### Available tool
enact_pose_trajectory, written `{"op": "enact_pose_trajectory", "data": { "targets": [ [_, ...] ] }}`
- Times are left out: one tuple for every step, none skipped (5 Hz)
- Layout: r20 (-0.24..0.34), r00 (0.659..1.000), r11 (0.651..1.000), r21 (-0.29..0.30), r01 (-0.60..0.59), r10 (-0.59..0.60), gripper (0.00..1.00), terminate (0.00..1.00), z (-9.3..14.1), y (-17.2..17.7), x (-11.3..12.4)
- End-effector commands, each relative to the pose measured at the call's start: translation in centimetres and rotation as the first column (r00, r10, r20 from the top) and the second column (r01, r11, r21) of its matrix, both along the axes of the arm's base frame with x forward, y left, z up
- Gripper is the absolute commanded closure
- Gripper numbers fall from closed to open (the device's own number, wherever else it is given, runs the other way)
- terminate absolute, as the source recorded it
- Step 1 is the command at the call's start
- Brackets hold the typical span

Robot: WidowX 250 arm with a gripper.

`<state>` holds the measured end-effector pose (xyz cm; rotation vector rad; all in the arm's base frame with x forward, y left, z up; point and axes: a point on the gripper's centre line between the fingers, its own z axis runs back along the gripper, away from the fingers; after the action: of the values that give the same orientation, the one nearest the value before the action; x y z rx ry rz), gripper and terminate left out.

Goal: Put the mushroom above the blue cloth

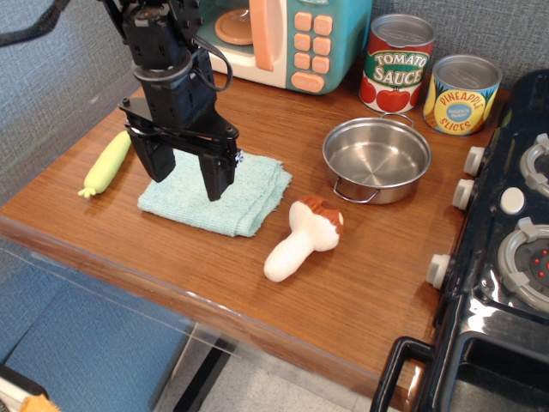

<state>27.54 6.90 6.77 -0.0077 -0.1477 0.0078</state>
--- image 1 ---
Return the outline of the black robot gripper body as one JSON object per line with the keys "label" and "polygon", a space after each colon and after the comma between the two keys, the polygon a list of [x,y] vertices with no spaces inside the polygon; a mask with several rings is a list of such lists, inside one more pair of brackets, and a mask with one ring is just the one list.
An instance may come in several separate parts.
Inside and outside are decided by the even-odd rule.
{"label": "black robot gripper body", "polygon": [[125,98],[119,108],[126,127],[156,135],[173,149],[199,155],[207,150],[238,150],[238,129],[216,111],[217,89],[208,52],[186,52],[183,61],[164,69],[132,67],[143,98]]}

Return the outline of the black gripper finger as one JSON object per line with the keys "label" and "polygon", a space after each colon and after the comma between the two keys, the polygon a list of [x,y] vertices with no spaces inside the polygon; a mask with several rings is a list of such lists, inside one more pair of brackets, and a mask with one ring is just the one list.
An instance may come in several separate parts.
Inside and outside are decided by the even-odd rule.
{"label": "black gripper finger", "polygon": [[207,150],[199,155],[199,164],[209,201],[220,200],[226,188],[234,182],[238,150]]}
{"label": "black gripper finger", "polygon": [[148,176],[159,183],[174,169],[176,162],[173,149],[156,135],[146,136],[129,130],[131,144]]}

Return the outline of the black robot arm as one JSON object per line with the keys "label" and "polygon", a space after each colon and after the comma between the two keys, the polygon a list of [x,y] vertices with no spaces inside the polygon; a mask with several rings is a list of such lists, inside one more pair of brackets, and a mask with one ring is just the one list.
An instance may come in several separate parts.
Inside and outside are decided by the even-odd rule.
{"label": "black robot arm", "polygon": [[175,168],[175,151],[199,159],[210,201],[234,181],[241,153],[238,129],[216,111],[220,87],[211,55],[220,51],[199,37],[203,24],[197,1],[106,1],[112,22],[129,47],[140,99],[125,98],[131,143],[156,182]]}

